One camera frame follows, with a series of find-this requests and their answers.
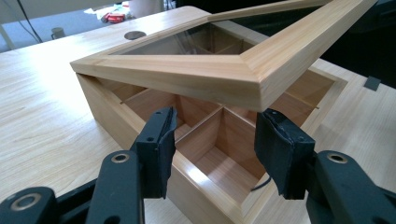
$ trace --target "wooden frame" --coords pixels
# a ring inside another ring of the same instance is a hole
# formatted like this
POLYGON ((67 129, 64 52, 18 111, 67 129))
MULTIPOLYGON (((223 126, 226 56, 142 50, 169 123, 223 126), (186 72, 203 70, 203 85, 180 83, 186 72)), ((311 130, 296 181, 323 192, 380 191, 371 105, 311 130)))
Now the wooden frame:
POLYGON ((210 15, 72 62, 79 73, 263 111, 375 0, 334 0, 240 55, 111 55, 209 22, 327 1, 290 0, 210 15))

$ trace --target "workbench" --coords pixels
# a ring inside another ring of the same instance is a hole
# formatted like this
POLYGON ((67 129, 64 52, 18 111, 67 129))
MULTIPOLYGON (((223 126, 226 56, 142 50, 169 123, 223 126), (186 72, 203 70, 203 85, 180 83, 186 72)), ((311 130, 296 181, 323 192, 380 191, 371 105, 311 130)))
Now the workbench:
MULTIPOLYGON (((127 43, 127 32, 151 35, 204 15, 183 7, 0 54, 0 200, 32 186, 60 196, 96 178, 102 159, 120 149, 93 118, 70 62, 127 43)), ((346 81, 312 133, 316 151, 342 151, 396 191, 396 90, 364 88, 366 77, 321 59, 313 66, 346 81)), ((263 190, 256 223, 309 223, 303 201, 283 200, 273 182, 263 190)), ((146 221, 190 223, 169 199, 147 200, 146 221)))

